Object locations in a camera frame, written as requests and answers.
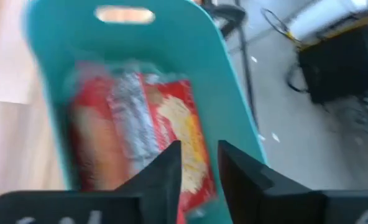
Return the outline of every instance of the tile floor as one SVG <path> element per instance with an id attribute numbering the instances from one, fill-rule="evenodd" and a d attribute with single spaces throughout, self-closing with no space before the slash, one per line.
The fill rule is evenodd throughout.
<path id="1" fill-rule="evenodd" d="M 219 3 L 234 4 L 234 0 Z M 266 7 L 280 18 L 288 18 L 309 3 L 241 0 L 248 15 L 243 28 L 250 40 L 246 50 L 267 158 L 273 169 L 312 189 L 368 189 L 368 144 L 356 144 L 357 138 L 340 131 L 346 129 L 342 121 L 286 86 L 284 75 L 295 62 L 294 46 L 271 30 L 260 13 Z M 239 45 L 237 32 L 227 45 L 228 49 Z M 230 53 L 243 81 L 241 53 Z"/>

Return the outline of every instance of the basket handle hole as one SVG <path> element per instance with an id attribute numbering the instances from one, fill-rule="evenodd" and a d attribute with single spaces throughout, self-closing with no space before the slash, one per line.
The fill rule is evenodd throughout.
<path id="1" fill-rule="evenodd" d="M 150 24 L 155 20 L 155 14 L 142 7 L 99 6 L 94 14 L 106 23 Z"/>

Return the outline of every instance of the silver foil wrapper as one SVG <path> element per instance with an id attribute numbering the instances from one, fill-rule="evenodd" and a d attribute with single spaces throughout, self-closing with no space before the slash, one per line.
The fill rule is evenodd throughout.
<path id="1" fill-rule="evenodd" d="M 116 129 L 124 139 L 130 175 L 136 175 L 160 154 L 141 78 L 134 72 L 118 75 L 108 98 Z"/>

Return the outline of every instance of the white cylinder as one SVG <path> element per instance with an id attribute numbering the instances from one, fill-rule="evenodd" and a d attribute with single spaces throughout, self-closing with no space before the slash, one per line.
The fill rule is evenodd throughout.
<path id="1" fill-rule="evenodd" d="M 319 0 L 304 9 L 288 25 L 296 40 L 318 32 L 351 14 L 368 10 L 368 0 Z"/>

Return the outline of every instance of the teal plastic basket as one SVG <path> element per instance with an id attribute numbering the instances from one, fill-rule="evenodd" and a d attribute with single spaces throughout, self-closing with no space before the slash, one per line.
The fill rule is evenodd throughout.
<path id="1" fill-rule="evenodd" d="M 94 12 L 106 5 L 146 8 L 155 20 L 150 24 L 105 23 Z M 218 140 L 229 141 L 261 162 L 265 157 L 224 39 L 202 8 L 186 0 L 33 0 L 25 31 L 41 68 L 68 189 L 77 188 L 67 141 L 69 99 L 64 94 L 64 81 L 75 62 L 73 49 L 108 61 L 135 58 L 190 79 L 219 195 L 217 206 L 191 222 L 231 223 L 218 179 Z"/>

